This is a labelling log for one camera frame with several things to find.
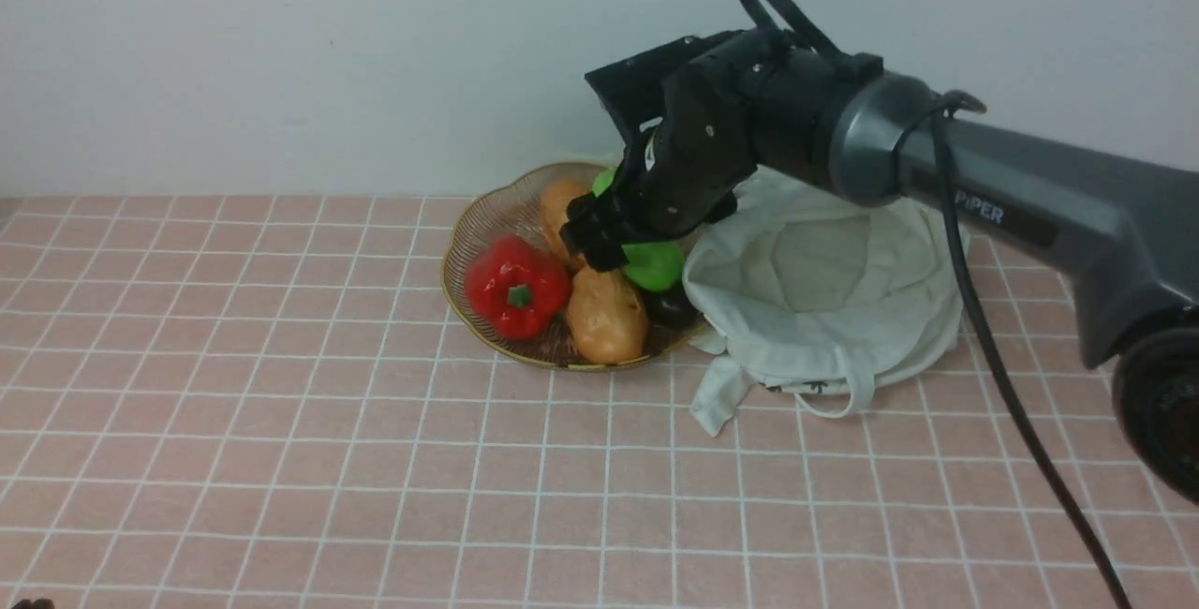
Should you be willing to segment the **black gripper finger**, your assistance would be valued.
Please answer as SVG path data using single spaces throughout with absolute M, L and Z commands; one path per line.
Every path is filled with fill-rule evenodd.
M 592 191 L 570 201 L 560 239 L 572 255 L 582 255 L 597 272 L 629 264 L 626 247 L 657 241 L 647 228 L 647 199 L 643 189 Z

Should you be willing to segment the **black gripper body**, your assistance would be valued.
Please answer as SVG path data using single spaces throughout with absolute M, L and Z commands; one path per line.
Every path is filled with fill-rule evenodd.
M 665 113 L 639 181 L 639 225 L 677 239 L 729 215 L 733 188 L 757 169 L 831 191 L 835 129 L 882 76 L 872 53 L 820 55 L 788 30 L 723 34 L 667 77 Z

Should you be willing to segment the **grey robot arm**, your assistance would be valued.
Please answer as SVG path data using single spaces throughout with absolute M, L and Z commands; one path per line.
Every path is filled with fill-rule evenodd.
M 608 271 L 625 245 L 682 239 L 733 215 L 758 168 L 857 206 L 954 212 L 1066 276 L 1083 366 L 1117 360 L 1125 438 L 1195 501 L 1194 171 L 952 121 L 984 105 L 789 30 L 682 37 L 585 78 L 627 147 L 611 187 L 570 206 L 570 253 Z

